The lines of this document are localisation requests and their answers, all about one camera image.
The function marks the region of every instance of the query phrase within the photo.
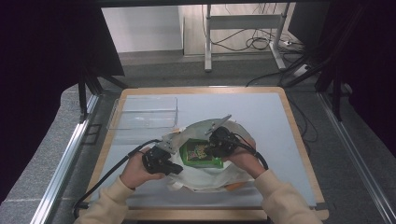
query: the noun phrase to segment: table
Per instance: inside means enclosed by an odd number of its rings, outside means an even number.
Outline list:
[[[315,210],[321,219],[326,219],[329,216],[327,209],[319,210],[323,205],[324,199],[321,193],[318,181],[315,177],[311,162],[306,154],[304,143],[299,134],[299,130],[291,113],[289,102],[285,92],[277,87],[254,87],[254,88],[240,88],[240,87],[206,87],[206,88],[145,88],[145,89],[128,89],[122,92],[121,99],[126,99],[128,95],[156,95],[156,94],[236,94],[236,93],[277,93],[281,100],[281,104],[285,110],[288,123],[291,128],[292,137],[298,148],[298,153],[301,156],[306,174],[308,176],[309,185],[311,186],[317,209]],[[109,130],[106,135],[106,140],[103,144],[101,154],[96,163],[96,167],[92,174],[92,179],[88,189],[90,189],[99,179],[103,171],[103,167],[109,153],[112,140],[115,136],[115,130]],[[164,209],[164,208],[150,208],[140,209],[135,208],[129,210],[128,219],[138,220],[263,220],[266,219],[265,213],[257,207],[227,207],[216,209]]]

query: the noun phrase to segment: person's right hand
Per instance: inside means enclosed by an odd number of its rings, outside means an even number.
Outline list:
[[[256,143],[253,140],[247,141],[251,146],[256,147]],[[238,147],[231,156],[225,157],[223,160],[231,161],[255,179],[265,172],[265,169],[262,167],[259,160],[242,147]]]

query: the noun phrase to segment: green box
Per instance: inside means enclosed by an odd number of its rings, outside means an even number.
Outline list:
[[[195,168],[223,168],[221,158],[215,158],[211,153],[205,153],[205,148],[208,145],[209,142],[206,140],[193,138],[187,140],[179,149],[183,163]]]

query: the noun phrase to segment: beige sleeve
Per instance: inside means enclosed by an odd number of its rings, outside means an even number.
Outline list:
[[[322,223],[303,196],[291,184],[279,181],[272,170],[257,177],[254,185],[263,197],[262,209],[274,223]]]
[[[75,223],[121,223],[128,210],[126,199],[133,193],[117,177],[110,187],[100,190],[99,199]]]

